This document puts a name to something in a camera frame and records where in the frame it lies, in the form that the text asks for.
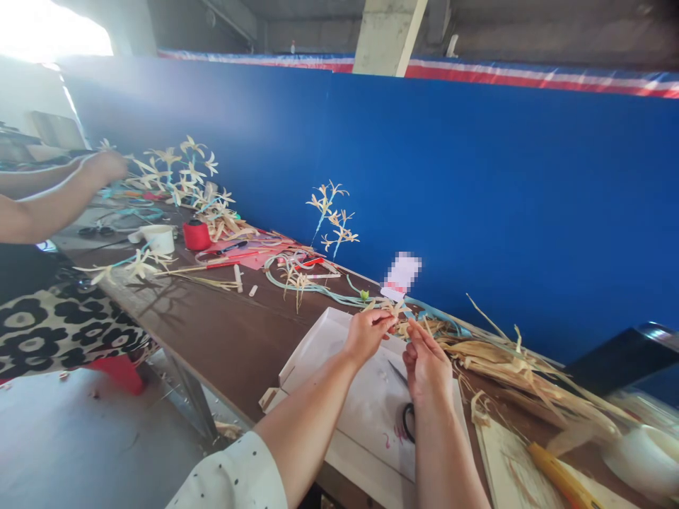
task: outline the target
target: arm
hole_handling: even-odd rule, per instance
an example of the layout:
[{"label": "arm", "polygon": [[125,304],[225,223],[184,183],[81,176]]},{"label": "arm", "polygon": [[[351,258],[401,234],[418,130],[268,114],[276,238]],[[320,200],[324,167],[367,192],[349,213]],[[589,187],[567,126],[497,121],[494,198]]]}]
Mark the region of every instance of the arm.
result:
[{"label": "arm", "polygon": [[354,376],[395,322],[384,310],[356,314],[344,349],[255,426],[276,461],[288,507],[297,507],[311,487]]},{"label": "arm", "polygon": [[412,318],[403,353],[415,406],[419,509],[490,509],[472,450],[453,413],[453,369],[438,343]]},{"label": "arm", "polygon": [[82,160],[60,185],[19,201],[0,195],[0,242],[35,244],[73,223],[96,192],[127,174],[127,162],[116,152]]},{"label": "arm", "polygon": [[51,189],[63,182],[80,166],[82,158],[73,159],[63,166],[27,172],[0,171],[0,193],[12,199],[20,199]]}]

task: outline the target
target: red thread spool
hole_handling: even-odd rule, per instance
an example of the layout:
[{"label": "red thread spool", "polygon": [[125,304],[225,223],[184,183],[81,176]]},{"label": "red thread spool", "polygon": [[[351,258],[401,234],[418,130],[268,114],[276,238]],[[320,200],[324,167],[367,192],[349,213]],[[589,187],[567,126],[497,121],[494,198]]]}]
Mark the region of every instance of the red thread spool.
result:
[{"label": "red thread spool", "polygon": [[184,243],[186,248],[192,251],[203,251],[212,245],[210,232],[207,224],[201,223],[197,219],[192,219],[184,223]]}]

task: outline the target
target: white card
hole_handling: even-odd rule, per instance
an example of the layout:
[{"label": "white card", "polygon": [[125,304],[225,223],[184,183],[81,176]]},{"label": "white card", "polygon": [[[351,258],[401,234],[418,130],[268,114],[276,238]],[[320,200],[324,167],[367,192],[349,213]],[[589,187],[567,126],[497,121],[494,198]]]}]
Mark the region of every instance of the white card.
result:
[{"label": "white card", "polygon": [[422,268],[422,258],[410,252],[399,252],[391,264],[381,293],[392,300],[402,300]]}]

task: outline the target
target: white sleeve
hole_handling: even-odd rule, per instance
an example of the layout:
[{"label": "white sleeve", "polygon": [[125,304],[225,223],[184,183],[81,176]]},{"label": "white sleeve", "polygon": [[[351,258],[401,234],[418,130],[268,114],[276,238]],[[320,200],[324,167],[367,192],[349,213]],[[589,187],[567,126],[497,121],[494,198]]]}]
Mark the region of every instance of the white sleeve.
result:
[{"label": "white sleeve", "polygon": [[246,433],[191,471],[167,509],[286,509],[283,481],[269,448]]}]

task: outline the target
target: wooden table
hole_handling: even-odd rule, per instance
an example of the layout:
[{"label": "wooden table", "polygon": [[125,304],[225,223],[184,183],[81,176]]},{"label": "wooden table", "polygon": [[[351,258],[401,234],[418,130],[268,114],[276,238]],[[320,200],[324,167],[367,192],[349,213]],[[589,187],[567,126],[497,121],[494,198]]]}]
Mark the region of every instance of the wooden table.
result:
[{"label": "wooden table", "polygon": [[[75,224],[52,239],[75,265],[106,265],[134,254],[134,248],[129,244],[90,252],[93,247],[114,242],[117,238],[85,240],[77,235],[79,228],[91,226],[95,219],[107,212],[89,209]],[[171,218],[173,223],[179,224],[179,215],[173,214]],[[195,264],[194,255],[184,249],[181,243],[177,245],[175,253],[180,259],[173,267]],[[319,293],[304,293],[298,314],[294,292],[289,292],[284,300],[283,290],[268,281],[263,271],[245,267],[241,267],[241,270],[244,272],[243,293],[215,291],[169,276],[156,277],[151,281],[130,281],[124,277],[124,271],[115,271],[111,281],[99,283],[174,359],[180,370],[181,381],[203,418],[205,433],[216,431],[196,378],[253,425],[264,416],[258,403],[260,397],[269,387],[278,386],[280,370],[323,311],[329,306],[351,313],[357,311]],[[205,276],[206,272],[194,274]],[[212,269],[209,278],[233,281],[233,267]],[[352,282],[358,289],[370,290],[371,295],[379,292],[376,285],[358,276],[353,276]],[[336,293],[355,294],[343,278],[327,280],[327,284]],[[257,285],[258,290],[254,297],[249,297],[253,285]],[[473,373],[468,375],[475,389],[483,389],[491,396],[498,393],[499,386],[494,382]],[[500,405],[504,418],[530,440],[544,446],[557,432],[551,425],[517,406]],[[477,434],[471,424],[468,405],[465,413],[476,465],[488,493]],[[640,508],[655,507],[623,484],[606,467],[594,445],[580,447],[562,459]],[[328,464],[324,464],[317,482],[347,508],[378,507],[362,490]]]}]

